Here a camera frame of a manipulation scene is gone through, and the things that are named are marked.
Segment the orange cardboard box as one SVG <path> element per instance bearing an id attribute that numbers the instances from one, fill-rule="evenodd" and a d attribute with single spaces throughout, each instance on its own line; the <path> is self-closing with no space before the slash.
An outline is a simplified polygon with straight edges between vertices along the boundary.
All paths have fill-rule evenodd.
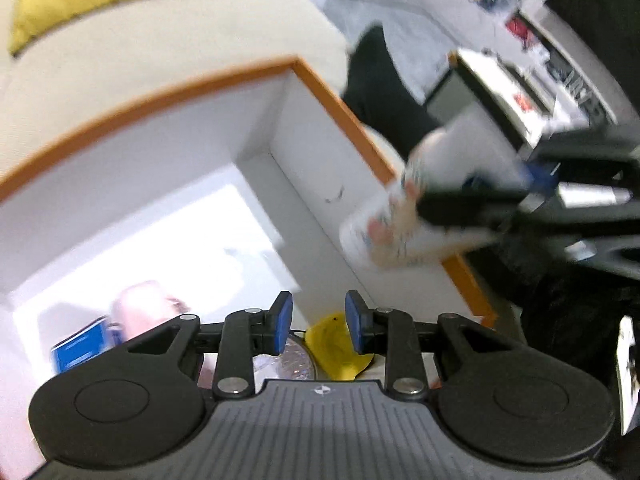
<path id="1" fill-rule="evenodd" d="M 458 257 L 368 271 L 342 223 L 401 170 L 299 58 L 161 88 L 65 133 L 1 183 L 1 474 L 42 461 L 29 400 L 52 347 L 143 283 L 204 322 L 294 296 L 304 330 L 358 289 L 431 321 L 489 320 Z"/>

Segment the clear glitter disc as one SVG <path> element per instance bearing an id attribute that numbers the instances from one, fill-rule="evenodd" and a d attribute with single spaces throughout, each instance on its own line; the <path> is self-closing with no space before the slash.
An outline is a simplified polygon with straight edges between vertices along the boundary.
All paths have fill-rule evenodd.
<path id="1" fill-rule="evenodd" d="M 278 356 L 261 354 L 253 359 L 254 382 L 259 391 L 267 380 L 310 380 L 317 379 L 318 368 L 306 344 L 291 335 L 285 348 Z"/>

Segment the beige fabric sofa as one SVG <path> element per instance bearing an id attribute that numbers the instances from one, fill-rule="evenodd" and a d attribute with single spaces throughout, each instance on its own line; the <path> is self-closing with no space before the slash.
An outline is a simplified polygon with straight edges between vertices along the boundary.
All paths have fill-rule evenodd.
<path id="1" fill-rule="evenodd" d="M 335 91 L 354 45 L 310 0 L 129 0 L 1 52 L 1 174 L 113 108 L 228 67 L 296 55 Z"/>

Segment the pink card wallet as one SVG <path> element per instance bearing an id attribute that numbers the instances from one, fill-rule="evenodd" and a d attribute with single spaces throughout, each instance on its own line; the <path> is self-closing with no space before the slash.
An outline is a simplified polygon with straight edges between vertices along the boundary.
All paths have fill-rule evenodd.
<path id="1" fill-rule="evenodd" d="M 186 305 L 163 287 L 143 283 L 128 288 L 115 300 L 112 320 L 129 340 L 186 312 Z"/>

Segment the small blue card box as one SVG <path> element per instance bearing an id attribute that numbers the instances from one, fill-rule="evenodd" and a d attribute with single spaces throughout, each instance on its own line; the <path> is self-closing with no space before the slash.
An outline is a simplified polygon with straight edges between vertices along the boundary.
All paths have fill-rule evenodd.
<path id="1" fill-rule="evenodd" d="M 55 373 L 65 373 L 124 340 L 122 326 L 107 316 L 101 316 L 51 349 Z"/>

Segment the white coffee table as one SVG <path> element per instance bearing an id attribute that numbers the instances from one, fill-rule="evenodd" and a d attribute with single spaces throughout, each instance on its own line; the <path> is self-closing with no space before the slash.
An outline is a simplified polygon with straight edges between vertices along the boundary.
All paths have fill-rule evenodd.
<path id="1" fill-rule="evenodd" d="M 442 124 L 481 110 L 521 154 L 557 132 L 616 123 L 592 93 L 574 98 L 545 70 L 463 48 L 448 54 L 448 68 L 423 106 Z"/>

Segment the yellow plush toy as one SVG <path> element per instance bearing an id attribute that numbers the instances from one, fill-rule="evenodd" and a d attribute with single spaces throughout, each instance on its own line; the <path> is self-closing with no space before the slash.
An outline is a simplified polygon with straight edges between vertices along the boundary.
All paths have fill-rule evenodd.
<path id="1" fill-rule="evenodd" d="M 345 313 L 335 312 L 310 326 L 305 344 L 320 366 L 334 382 L 351 382 L 373 362 L 373 354 L 359 354 L 352 346 Z"/>

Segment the person right leg black sock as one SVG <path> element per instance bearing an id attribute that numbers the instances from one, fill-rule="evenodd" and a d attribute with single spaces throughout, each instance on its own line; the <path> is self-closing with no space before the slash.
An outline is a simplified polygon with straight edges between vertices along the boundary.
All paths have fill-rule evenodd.
<path id="1" fill-rule="evenodd" d="M 380 23 L 374 23 L 363 33 L 350 54 L 342 100 L 404 162 L 424 136 L 440 127 L 402 82 Z"/>

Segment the white patterned tube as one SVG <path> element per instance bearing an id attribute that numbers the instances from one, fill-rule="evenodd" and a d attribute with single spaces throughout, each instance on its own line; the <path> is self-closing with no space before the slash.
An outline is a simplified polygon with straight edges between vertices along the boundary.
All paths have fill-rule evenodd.
<path id="1" fill-rule="evenodd" d="M 522 192 L 532 183 L 525 162 L 482 110 L 468 106 L 414 148 L 401 176 L 343 223 L 346 259 L 366 269 L 404 268 L 491 244 L 463 194 L 479 178 L 491 191 Z"/>

